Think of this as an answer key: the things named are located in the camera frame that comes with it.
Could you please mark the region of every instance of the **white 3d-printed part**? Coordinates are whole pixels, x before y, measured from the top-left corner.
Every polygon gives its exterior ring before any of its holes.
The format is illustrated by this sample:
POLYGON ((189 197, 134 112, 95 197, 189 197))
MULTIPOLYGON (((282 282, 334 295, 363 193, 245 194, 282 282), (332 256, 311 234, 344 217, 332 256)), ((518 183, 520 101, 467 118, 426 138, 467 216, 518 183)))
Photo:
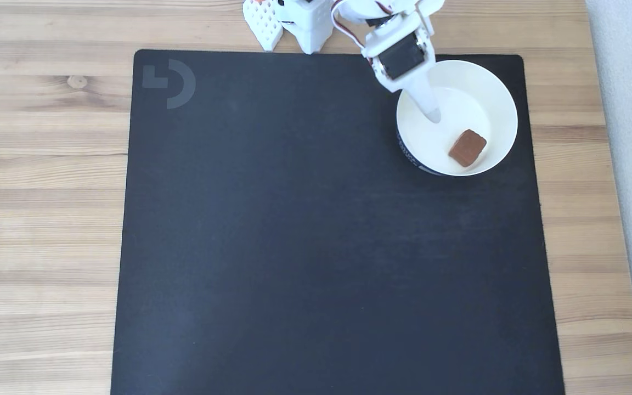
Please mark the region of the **white 3d-printed part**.
POLYGON ((274 7, 272 0, 263 0, 261 3, 245 0, 243 3, 243 17, 266 52, 274 50, 284 32, 275 16, 274 7))
POLYGON ((278 17, 291 21, 283 24, 284 29, 296 37, 301 50, 309 55, 319 52, 333 33, 331 0, 290 0, 283 7, 278 6, 278 17))

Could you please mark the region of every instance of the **black mouse pad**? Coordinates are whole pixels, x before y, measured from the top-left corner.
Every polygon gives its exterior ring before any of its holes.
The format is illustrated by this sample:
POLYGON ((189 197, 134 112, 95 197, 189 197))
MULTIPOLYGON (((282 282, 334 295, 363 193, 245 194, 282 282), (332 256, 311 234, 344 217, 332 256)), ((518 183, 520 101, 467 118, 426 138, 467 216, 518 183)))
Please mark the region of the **black mouse pad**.
POLYGON ((564 392, 522 59, 447 59, 518 107, 474 177, 358 55, 136 55, 113 395, 564 392))

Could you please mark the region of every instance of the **red wire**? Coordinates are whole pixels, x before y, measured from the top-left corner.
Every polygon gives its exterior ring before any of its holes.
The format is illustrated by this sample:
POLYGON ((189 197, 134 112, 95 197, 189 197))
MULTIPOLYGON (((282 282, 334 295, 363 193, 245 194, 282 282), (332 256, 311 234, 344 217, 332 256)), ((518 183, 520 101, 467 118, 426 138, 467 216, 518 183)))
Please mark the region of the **red wire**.
POLYGON ((381 10, 383 10, 384 13, 386 13, 387 15, 392 15, 392 10, 390 10, 389 8, 384 7, 384 5, 380 2, 375 2, 377 3, 377 5, 379 5, 379 8, 381 10))
MULTIPOLYGON (((331 13, 333 13, 334 8, 336 8, 336 5, 338 5, 339 3, 343 2, 344 0, 336 0, 332 5, 331 5, 331 13)), ((353 40, 356 40, 356 42, 358 42, 358 44, 361 47, 364 47, 364 44, 361 42, 361 40, 359 40, 358 36, 356 36, 355 33, 353 33, 352 30, 348 29, 345 25, 343 25, 342 23, 340 23, 338 20, 336 20, 336 18, 333 18, 334 23, 341 29, 344 30, 344 32, 346 32, 347 35, 350 35, 351 38, 353 40)))

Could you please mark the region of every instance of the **white bowl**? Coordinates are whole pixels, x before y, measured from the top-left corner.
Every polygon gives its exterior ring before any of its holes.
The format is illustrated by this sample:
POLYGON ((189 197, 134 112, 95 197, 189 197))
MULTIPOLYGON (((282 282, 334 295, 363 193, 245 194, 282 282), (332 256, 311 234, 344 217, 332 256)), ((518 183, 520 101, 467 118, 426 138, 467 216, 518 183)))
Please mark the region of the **white bowl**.
POLYGON ((409 160, 429 173, 471 176, 498 165, 514 145, 518 130, 516 103, 504 83, 489 70, 463 60, 436 63, 428 78, 441 105, 440 123, 432 123, 406 93, 397 105, 399 145, 409 160), (467 129, 487 140, 469 167, 448 152, 467 129))

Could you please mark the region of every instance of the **perforated white part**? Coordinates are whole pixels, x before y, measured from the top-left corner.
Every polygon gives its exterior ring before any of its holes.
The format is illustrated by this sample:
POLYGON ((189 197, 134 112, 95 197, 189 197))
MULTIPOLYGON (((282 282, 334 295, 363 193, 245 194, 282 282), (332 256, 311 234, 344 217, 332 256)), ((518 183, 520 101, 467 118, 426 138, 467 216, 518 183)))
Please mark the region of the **perforated white part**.
POLYGON ((277 20, 272 0, 245 0, 243 3, 243 18, 248 22, 250 30, 258 38, 258 42, 267 52, 274 50, 284 32, 277 20))

